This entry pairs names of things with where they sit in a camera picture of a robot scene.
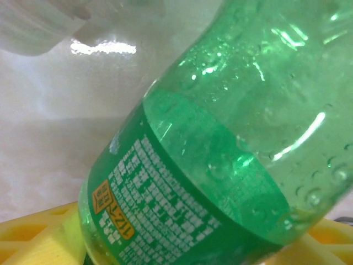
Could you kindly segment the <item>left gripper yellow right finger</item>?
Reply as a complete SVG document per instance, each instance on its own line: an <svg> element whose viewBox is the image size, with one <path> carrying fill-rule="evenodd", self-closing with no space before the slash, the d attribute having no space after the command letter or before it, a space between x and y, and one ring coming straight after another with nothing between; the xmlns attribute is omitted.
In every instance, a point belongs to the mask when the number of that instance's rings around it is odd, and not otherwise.
<svg viewBox="0 0 353 265"><path fill-rule="evenodd" d="M320 221L261 264L352 264L352 218Z"/></svg>

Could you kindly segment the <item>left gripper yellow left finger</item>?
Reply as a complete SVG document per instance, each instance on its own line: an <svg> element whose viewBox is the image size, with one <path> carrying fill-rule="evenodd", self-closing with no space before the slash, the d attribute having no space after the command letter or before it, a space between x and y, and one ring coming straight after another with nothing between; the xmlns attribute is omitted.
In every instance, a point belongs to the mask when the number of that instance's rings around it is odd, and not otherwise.
<svg viewBox="0 0 353 265"><path fill-rule="evenodd" d="M77 203L2 222L1 264L88 264Z"/></svg>

